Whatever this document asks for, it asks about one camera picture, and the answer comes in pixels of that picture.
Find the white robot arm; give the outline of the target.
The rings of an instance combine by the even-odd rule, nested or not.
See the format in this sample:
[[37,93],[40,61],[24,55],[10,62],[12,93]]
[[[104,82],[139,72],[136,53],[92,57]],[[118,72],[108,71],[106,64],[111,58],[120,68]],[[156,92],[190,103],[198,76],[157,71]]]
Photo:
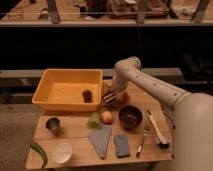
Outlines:
[[172,171],[213,171],[213,96],[145,74],[137,57],[118,61],[114,70],[116,92],[123,92],[131,81],[174,112]]

